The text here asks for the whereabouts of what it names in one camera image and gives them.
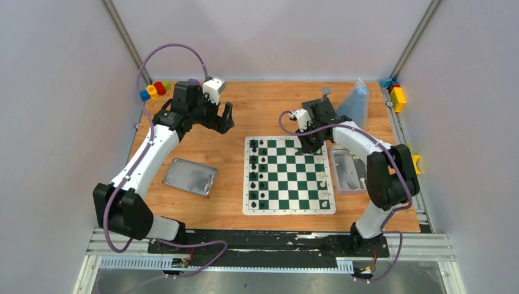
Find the clear plastic container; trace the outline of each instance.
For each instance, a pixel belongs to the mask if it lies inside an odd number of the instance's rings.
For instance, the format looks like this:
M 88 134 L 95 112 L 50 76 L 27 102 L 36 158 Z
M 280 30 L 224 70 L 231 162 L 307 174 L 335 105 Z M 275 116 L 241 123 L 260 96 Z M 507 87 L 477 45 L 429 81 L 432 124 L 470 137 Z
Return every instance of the clear plastic container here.
M 364 194 L 366 190 L 366 164 L 348 149 L 334 145 L 330 149 L 331 167 L 335 176 L 335 191 L 340 195 Z
M 361 79 L 358 79 L 336 112 L 338 115 L 351 118 L 357 126 L 363 129 L 368 122 L 369 98 L 368 87 Z

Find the wooden table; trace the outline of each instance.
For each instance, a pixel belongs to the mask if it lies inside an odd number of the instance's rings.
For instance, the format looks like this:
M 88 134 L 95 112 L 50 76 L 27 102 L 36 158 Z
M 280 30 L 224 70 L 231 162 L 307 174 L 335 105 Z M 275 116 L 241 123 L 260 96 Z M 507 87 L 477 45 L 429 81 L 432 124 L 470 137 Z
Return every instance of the wooden table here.
M 300 108 L 301 102 L 320 98 L 321 88 L 325 86 L 332 90 L 329 97 L 337 108 L 353 83 L 228 82 L 220 101 L 233 103 L 235 127 L 220 135 L 214 130 L 194 126 L 168 155 L 151 182 L 145 198 L 147 205 L 155 214 L 185 222 L 187 228 L 349 231 L 368 204 L 367 194 L 336 194 L 337 212 L 333 215 L 246 216 L 242 212 L 245 137 L 285 135 L 278 125 L 279 114 L 283 110 Z M 379 85 L 368 83 L 368 88 L 371 94 L 366 130 L 379 139 L 395 143 Z M 150 100 L 146 108 L 153 116 L 172 95 L 170 90 L 159 99 Z M 288 119 L 285 126 L 297 129 L 297 124 Z M 143 142 L 148 128 L 149 123 L 143 116 L 132 153 Z M 162 184 L 162 178 L 175 157 L 218 169 L 208 198 Z M 414 210 L 398 212 L 386 228 L 419 232 Z

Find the blue plastic bag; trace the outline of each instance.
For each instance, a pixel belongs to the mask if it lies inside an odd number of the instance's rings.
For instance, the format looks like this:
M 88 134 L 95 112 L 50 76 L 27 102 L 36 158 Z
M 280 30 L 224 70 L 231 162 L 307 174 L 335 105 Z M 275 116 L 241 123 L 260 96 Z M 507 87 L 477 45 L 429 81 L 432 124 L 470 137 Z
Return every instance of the blue plastic bag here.
M 338 115 L 346 115 L 351 118 L 357 126 L 363 129 L 368 122 L 369 99 L 368 87 L 364 81 L 358 79 L 336 112 Z

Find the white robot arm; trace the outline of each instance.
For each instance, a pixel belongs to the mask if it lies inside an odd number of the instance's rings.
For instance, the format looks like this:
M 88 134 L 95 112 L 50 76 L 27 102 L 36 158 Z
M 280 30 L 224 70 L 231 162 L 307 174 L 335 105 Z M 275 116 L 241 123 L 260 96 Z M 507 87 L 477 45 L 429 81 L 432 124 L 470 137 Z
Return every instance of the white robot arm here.
M 338 116 L 328 100 L 314 100 L 303 103 L 308 109 L 298 109 L 291 119 L 298 122 L 296 133 L 300 135 L 303 153 L 313 153 L 326 140 L 349 149 L 367 164 L 367 190 L 370 202 L 360 217 L 351 226 L 353 248 L 358 252 L 370 251 L 382 235 L 381 228 L 395 208 L 408 199 L 401 181 L 390 174 L 389 159 L 380 147 L 389 150 L 405 180 L 411 196 L 418 194 L 419 184 L 414 169 L 411 152 L 403 144 L 392 146 L 361 130 L 347 116 Z
M 183 244 L 185 225 L 177 220 L 154 215 L 144 202 L 149 185 L 160 166 L 194 124 L 201 124 L 221 134 L 227 133 L 234 122 L 233 105 L 225 104 L 218 115 L 220 93 L 225 81 L 212 78 L 204 88 L 197 81 L 179 81 L 173 98 L 153 117 L 154 138 L 148 131 L 146 140 L 130 162 L 109 184 L 99 183 L 94 189 L 94 204 L 98 224 L 103 227 L 103 214 L 115 186 L 123 182 L 108 215 L 109 231 L 133 239 L 160 238 Z M 130 176 L 128 170 L 149 145 L 149 149 Z

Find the green and white checkered board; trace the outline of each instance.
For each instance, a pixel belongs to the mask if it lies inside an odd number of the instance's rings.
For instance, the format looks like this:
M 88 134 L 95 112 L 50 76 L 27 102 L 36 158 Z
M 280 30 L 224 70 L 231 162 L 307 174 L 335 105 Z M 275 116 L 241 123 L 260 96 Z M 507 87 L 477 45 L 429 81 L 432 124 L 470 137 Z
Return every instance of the green and white checkered board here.
M 333 214 L 331 179 L 326 144 L 303 154 L 295 136 L 245 138 L 243 213 L 248 216 Z

